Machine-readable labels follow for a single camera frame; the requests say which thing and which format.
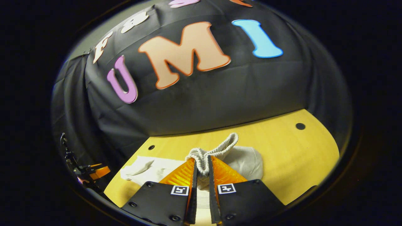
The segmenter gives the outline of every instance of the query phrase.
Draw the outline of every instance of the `blue letter i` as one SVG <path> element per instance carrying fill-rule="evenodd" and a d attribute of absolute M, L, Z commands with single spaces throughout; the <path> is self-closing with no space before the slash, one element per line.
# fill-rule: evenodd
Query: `blue letter i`
<path fill-rule="evenodd" d="M 254 44 L 253 54 L 259 58 L 278 57 L 283 51 L 275 46 L 268 35 L 263 31 L 260 22 L 255 20 L 235 20 L 232 21 L 235 26 L 241 27 Z"/>

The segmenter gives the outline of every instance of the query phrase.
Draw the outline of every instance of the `foam letter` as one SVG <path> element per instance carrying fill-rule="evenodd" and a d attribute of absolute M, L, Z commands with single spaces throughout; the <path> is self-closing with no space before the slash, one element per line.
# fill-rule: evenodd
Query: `foam letter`
<path fill-rule="evenodd" d="M 233 25 L 241 27 L 254 44 L 253 54 L 259 58 L 272 58 L 283 54 L 283 51 L 275 46 L 268 35 L 261 28 L 261 24 L 254 20 L 236 20 Z"/>
<path fill-rule="evenodd" d="M 168 63 L 186 76 L 193 73 L 194 52 L 198 57 L 197 69 L 209 71 L 230 63 L 209 27 L 209 22 L 197 22 L 183 28 L 180 45 L 161 36 L 142 44 L 138 51 L 146 53 L 158 77 L 156 87 L 167 88 L 179 80 L 178 73 L 172 73 Z"/>
<path fill-rule="evenodd" d="M 242 6 L 247 6 L 247 7 L 252 7 L 252 5 L 244 3 L 244 0 L 230 0 L 231 2 L 234 2 L 236 4 L 242 5 Z"/>
<path fill-rule="evenodd" d="M 103 48 L 106 47 L 107 40 L 112 36 L 113 31 L 111 31 L 109 34 L 106 35 L 96 46 L 95 46 L 95 57 L 94 57 L 94 62 L 95 63 L 100 56 L 103 54 Z"/>
<path fill-rule="evenodd" d="M 119 70 L 121 76 L 123 77 L 125 83 L 127 84 L 128 92 L 125 92 L 121 88 L 119 82 L 116 79 L 114 69 L 111 69 L 107 74 L 107 80 L 110 82 L 119 98 L 122 101 L 126 102 L 127 104 L 131 104 L 138 97 L 138 89 L 137 86 L 135 85 L 133 77 L 130 75 L 130 72 L 128 71 L 127 67 L 124 64 L 124 55 L 122 55 L 116 60 L 115 68 Z"/>
<path fill-rule="evenodd" d="M 199 2 L 200 0 L 174 0 L 169 3 L 171 8 L 178 8 Z"/>
<path fill-rule="evenodd" d="M 121 29 L 121 33 L 122 34 L 126 33 L 134 26 L 144 22 L 144 20 L 146 20 L 148 17 L 149 15 L 147 15 L 147 12 L 142 12 L 139 13 L 138 15 L 131 17 L 127 22 L 124 23 L 123 28 Z"/>

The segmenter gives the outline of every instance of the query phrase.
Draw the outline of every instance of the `yellow wooden table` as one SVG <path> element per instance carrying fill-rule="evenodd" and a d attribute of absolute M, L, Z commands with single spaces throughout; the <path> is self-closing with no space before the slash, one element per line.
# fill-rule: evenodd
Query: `yellow wooden table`
<path fill-rule="evenodd" d="M 297 123 L 306 128 L 299 130 Z M 176 136 L 150 137 L 124 165 L 137 156 L 184 160 L 192 148 L 212 150 L 230 133 L 237 133 L 237 146 L 249 146 L 263 158 L 262 181 L 287 205 L 309 188 L 318 185 L 339 159 L 338 147 L 328 130 L 307 110 L 223 129 Z M 125 181 L 120 171 L 105 189 L 105 195 L 122 207 L 140 188 Z M 196 225 L 211 225 L 209 209 L 197 209 Z"/>

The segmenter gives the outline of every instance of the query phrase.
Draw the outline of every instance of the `gray wall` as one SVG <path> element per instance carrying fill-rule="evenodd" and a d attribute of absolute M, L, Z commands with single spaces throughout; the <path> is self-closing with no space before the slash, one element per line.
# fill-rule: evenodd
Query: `gray wall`
<path fill-rule="evenodd" d="M 87 34 L 78 44 L 77 46 L 72 49 L 70 52 L 68 59 L 77 57 L 79 55 L 82 55 L 84 53 L 88 53 L 89 49 L 96 44 L 103 38 L 104 35 L 107 34 L 108 31 L 110 31 L 113 27 L 117 26 L 119 23 L 121 23 L 123 20 L 129 18 L 131 15 L 153 5 L 158 2 L 161 2 L 162 0 L 148 0 L 148 1 L 143 1 L 140 3 L 137 3 L 119 14 L 113 16 L 110 18 L 108 21 L 104 22 L 101 24 L 99 27 L 97 27 L 95 30 Z"/>

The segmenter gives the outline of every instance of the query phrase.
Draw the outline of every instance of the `white cloth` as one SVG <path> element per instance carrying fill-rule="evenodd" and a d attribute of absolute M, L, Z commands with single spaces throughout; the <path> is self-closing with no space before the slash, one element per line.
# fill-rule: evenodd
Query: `white cloth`
<path fill-rule="evenodd" d="M 232 133 L 217 148 L 206 152 L 201 148 L 193 148 L 185 160 L 194 158 L 200 176 L 197 180 L 197 208 L 209 208 L 209 165 L 208 155 L 212 155 L 228 164 L 248 181 L 262 179 L 263 159 L 261 154 L 252 147 L 235 146 L 239 137 Z M 147 181 L 159 182 L 185 161 L 173 159 L 137 156 L 131 165 L 120 170 L 124 180 L 133 181 L 140 186 Z"/>

